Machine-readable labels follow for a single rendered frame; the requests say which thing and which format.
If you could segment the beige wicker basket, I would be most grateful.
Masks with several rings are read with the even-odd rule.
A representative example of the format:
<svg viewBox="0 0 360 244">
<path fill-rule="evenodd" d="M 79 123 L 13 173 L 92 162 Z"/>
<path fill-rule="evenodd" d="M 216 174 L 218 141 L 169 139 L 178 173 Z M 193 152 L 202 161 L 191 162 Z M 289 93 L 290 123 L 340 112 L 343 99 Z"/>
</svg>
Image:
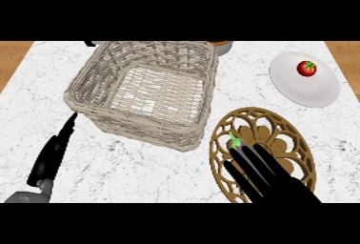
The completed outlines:
<svg viewBox="0 0 360 244">
<path fill-rule="evenodd" d="M 103 41 L 64 103 L 103 132 L 190 151 L 210 113 L 216 66 L 205 41 Z"/>
</svg>

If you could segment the white oval plate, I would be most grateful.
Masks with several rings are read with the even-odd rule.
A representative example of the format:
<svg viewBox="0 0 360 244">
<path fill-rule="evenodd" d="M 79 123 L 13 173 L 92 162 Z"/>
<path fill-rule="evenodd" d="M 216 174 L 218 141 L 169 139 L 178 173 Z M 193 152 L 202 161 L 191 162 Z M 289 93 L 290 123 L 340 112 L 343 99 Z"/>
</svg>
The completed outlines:
<svg viewBox="0 0 360 244">
<path fill-rule="evenodd" d="M 296 71 L 296 65 L 303 60 L 315 63 L 311 77 Z M 283 52 L 269 62 L 268 71 L 278 92 L 292 102 L 311 108 L 333 104 L 340 93 L 339 81 L 327 65 L 314 56 L 297 51 Z"/>
</svg>

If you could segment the purple eggplant with green stem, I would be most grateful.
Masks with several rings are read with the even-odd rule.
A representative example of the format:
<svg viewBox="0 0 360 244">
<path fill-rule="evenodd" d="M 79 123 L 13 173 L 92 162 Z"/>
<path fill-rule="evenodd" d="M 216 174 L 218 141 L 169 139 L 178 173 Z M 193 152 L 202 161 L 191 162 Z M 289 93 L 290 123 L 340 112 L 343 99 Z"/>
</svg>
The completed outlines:
<svg viewBox="0 0 360 244">
<path fill-rule="evenodd" d="M 228 133 L 228 136 L 230 136 L 230 148 L 236 150 L 243 160 L 246 161 L 247 165 L 252 167 L 252 169 L 256 172 L 255 164 L 241 151 L 241 148 L 246 146 L 244 140 L 240 137 L 236 137 L 231 132 Z"/>
</svg>

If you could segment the red tomato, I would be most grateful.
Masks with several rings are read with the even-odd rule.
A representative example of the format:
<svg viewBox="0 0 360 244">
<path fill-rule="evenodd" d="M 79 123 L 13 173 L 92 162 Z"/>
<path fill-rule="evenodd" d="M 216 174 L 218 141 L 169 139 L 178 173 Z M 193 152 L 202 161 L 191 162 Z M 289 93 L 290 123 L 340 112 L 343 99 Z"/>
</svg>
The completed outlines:
<svg viewBox="0 0 360 244">
<path fill-rule="evenodd" d="M 315 75 L 315 63 L 309 60 L 303 60 L 296 65 L 297 73 L 305 76 L 311 77 Z"/>
</svg>

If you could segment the grey pot with brown contents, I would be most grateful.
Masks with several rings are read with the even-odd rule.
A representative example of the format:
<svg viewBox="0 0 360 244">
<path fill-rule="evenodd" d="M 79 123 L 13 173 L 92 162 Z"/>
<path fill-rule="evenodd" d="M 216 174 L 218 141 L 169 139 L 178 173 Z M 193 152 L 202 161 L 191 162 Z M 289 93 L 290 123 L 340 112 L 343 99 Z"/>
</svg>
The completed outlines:
<svg viewBox="0 0 360 244">
<path fill-rule="evenodd" d="M 231 48 L 230 41 L 209 41 L 209 44 L 215 47 L 218 55 L 224 55 Z"/>
</svg>

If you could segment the brown round openwork placemat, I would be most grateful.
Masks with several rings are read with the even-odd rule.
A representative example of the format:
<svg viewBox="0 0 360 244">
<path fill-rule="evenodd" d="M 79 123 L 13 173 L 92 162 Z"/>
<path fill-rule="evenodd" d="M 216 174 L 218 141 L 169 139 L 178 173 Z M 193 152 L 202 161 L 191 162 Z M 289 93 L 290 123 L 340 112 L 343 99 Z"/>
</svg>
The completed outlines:
<svg viewBox="0 0 360 244">
<path fill-rule="evenodd" d="M 228 153 L 233 137 L 240 138 L 249 147 L 258 144 L 274 156 L 286 172 L 311 191 L 315 190 L 315 163 L 299 131 L 274 112 L 256 107 L 240 108 L 219 119 L 209 140 L 210 172 L 230 202 L 250 201 L 224 169 L 227 160 L 241 172 Z"/>
</svg>

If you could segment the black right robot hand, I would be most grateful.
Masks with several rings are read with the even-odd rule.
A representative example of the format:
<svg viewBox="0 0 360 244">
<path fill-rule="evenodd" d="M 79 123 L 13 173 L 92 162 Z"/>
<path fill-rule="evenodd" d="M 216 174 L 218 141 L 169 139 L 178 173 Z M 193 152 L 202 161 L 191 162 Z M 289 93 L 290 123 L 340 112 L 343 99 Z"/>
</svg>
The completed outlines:
<svg viewBox="0 0 360 244">
<path fill-rule="evenodd" d="M 258 144 L 253 144 L 252 148 L 243 145 L 228 152 L 246 176 L 227 160 L 224 168 L 255 204 L 320 203 L 311 190 L 289 175 L 272 155 Z"/>
</svg>

